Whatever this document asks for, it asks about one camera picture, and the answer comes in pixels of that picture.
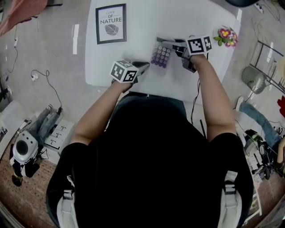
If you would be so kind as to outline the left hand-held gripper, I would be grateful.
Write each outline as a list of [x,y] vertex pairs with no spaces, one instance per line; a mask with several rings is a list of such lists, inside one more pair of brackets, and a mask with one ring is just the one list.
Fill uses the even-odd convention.
[[119,83],[137,83],[139,73],[146,72],[149,67],[147,61],[121,59],[113,62],[109,75]]

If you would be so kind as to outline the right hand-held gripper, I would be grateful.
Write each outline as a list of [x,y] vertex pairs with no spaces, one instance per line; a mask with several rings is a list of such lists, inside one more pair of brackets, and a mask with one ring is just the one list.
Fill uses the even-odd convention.
[[182,59],[182,66],[191,71],[195,72],[193,63],[190,61],[192,56],[203,54],[208,59],[208,53],[212,50],[211,39],[207,35],[203,36],[190,36],[186,40],[177,43],[175,39],[157,37],[158,43],[165,43],[164,46],[167,49],[175,51],[177,56]]

